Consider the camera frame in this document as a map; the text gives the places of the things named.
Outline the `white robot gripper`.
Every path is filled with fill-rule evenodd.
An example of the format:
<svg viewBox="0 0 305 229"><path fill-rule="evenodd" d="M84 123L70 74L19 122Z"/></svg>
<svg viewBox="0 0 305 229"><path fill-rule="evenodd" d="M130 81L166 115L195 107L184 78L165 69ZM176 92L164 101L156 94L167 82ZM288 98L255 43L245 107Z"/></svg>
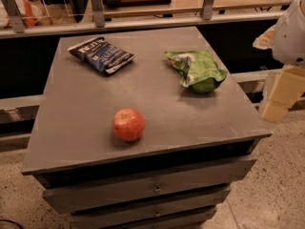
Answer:
<svg viewBox="0 0 305 229"><path fill-rule="evenodd" d="M254 40L253 47L272 48L274 59L288 64L275 76L261 115L267 122L278 123L305 93L305 0L294 0L275 26Z"/></svg>

